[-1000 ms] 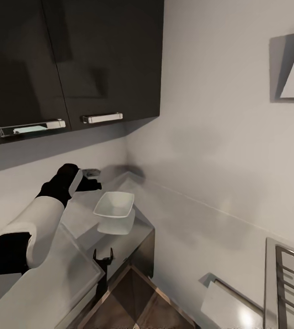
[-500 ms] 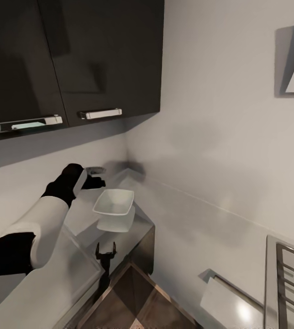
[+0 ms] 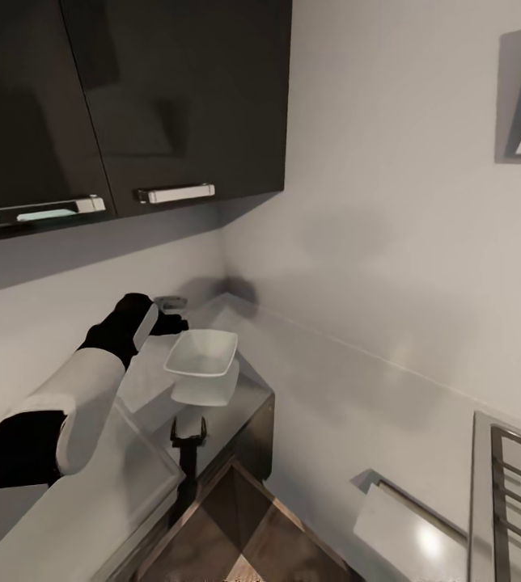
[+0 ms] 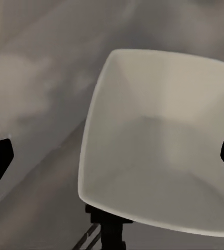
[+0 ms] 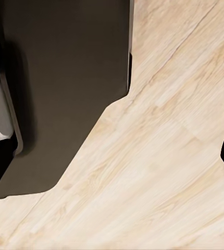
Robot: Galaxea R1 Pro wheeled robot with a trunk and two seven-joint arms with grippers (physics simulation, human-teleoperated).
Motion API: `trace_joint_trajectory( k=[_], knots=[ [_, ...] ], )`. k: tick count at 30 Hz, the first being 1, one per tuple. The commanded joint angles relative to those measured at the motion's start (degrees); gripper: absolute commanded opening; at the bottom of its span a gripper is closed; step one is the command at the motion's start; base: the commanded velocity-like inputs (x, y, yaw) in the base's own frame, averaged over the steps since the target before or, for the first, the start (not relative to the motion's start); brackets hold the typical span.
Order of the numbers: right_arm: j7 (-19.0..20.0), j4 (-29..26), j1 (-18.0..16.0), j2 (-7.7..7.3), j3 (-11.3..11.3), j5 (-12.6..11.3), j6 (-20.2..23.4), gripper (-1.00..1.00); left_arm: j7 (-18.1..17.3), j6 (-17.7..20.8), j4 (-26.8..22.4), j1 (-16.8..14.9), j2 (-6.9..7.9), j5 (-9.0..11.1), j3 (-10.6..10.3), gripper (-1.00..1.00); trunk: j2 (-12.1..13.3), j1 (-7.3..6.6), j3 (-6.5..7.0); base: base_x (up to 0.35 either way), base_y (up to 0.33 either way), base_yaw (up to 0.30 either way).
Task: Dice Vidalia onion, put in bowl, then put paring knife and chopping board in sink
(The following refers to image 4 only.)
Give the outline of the bowl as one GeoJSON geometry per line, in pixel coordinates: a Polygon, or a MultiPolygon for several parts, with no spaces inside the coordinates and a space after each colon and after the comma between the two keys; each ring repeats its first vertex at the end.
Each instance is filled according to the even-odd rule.
{"type": "Polygon", "coordinates": [[[224,236],[224,61],[108,55],[87,112],[78,192],[112,215],[224,236]]]}

